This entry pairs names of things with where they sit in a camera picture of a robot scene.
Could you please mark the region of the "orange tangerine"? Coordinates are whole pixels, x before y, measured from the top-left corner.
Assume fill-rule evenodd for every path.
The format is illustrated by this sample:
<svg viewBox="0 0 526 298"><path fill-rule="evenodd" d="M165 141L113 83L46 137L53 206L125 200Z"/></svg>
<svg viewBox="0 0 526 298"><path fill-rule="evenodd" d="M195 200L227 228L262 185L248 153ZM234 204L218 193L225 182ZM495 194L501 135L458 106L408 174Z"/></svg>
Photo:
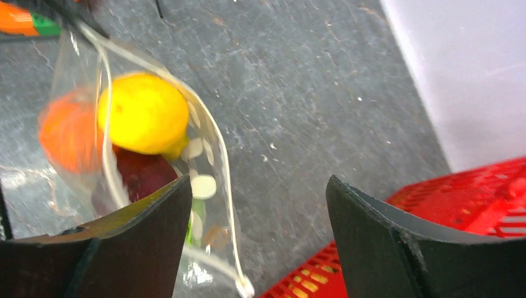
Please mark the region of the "orange tangerine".
<svg viewBox="0 0 526 298"><path fill-rule="evenodd" d="M102 169L103 131L96 104L82 91L50 101L38 117L38 140L50 163L75 174Z"/></svg>

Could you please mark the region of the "green grape bunch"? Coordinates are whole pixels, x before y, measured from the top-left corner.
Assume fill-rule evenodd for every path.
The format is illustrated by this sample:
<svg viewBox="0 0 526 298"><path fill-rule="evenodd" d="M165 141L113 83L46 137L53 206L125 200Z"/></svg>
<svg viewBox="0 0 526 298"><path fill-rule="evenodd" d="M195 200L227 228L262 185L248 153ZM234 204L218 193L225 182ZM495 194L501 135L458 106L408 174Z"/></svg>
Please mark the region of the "green grape bunch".
<svg viewBox="0 0 526 298"><path fill-rule="evenodd" d="M205 217L205 201L200 199L193 199L192 210L190 213L190 219L185 238L186 245L190 245L193 247L201 246Z"/></svg>

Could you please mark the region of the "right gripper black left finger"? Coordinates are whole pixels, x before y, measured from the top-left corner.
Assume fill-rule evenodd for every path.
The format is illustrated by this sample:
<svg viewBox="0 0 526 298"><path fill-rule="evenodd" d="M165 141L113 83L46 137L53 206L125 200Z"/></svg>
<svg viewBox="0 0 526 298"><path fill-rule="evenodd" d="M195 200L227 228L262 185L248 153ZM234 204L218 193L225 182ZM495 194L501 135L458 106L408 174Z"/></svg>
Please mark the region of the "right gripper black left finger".
<svg viewBox="0 0 526 298"><path fill-rule="evenodd" d="M105 217L1 242L2 297L171 297L187 233L188 176Z"/></svg>

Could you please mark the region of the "clear dotted zip top bag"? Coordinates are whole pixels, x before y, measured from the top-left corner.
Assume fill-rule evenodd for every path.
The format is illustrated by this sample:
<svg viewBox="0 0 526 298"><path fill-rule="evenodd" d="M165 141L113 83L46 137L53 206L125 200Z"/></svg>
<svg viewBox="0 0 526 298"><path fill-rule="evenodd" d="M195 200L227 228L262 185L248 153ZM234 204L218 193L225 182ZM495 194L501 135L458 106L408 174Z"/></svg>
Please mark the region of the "clear dotted zip top bag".
<svg viewBox="0 0 526 298"><path fill-rule="evenodd" d="M254 286L239 259L238 219L226 145L199 95L162 63L119 40L101 38L100 45L93 47L79 34L64 31L59 46L48 104L66 93L82 91L94 99L98 109L100 95L112 87L114 79L136 72L159 76L182 93L189 106L189 141L178 159L168 161L176 173L189 176L193 199L205 201L206 217L201 246L184 244L174 295L187 297L198 287L227 284L236 288L239 297L254 297ZM105 178L115 205L118 209L123 207L125 187L116 169L116 156L108 151L111 143L109 137L104 137L102 169L97 172L75 174L48 161L52 175L61 179L58 187L51 188L48 198L49 206L58 215L83 220L98 217L91 196L101 177Z"/></svg>

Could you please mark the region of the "dark red plum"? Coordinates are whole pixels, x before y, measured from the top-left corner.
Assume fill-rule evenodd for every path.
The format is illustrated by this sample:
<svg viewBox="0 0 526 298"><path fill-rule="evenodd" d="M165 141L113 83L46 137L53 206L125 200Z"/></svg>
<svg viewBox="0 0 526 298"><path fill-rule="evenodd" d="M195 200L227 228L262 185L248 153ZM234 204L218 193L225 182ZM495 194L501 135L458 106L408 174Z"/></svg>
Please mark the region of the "dark red plum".
<svg viewBox="0 0 526 298"><path fill-rule="evenodd" d="M162 155L143 155L113 146L117 168L122 175L129 203L152 195L178 178L175 169ZM101 177L91 196L96 216L102 217L118 209L113 202L109 187Z"/></svg>

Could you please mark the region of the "yellow lemon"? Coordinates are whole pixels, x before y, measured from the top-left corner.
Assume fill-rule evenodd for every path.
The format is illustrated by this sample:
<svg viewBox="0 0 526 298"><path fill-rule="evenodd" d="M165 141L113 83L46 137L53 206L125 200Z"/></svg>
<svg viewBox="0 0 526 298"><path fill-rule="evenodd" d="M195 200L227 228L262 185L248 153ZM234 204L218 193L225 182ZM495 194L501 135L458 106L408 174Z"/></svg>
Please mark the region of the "yellow lemon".
<svg viewBox="0 0 526 298"><path fill-rule="evenodd" d="M189 106L182 93L167 81L136 72L112 81L100 95L97 124L120 148L145 155L180 157L188 144Z"/></svg>

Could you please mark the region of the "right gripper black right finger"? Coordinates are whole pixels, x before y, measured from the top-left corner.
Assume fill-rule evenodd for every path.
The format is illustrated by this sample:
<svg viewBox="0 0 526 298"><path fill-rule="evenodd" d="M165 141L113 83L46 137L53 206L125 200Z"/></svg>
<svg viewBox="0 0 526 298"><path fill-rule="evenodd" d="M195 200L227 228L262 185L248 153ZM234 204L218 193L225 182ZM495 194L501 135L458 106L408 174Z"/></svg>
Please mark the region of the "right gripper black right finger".
<svg viewBox="0 0 526 298"><path fill-rule="evenodd" d="M331 176L326 202L349 297L524 297L525 239L416 217Z"/></svg>

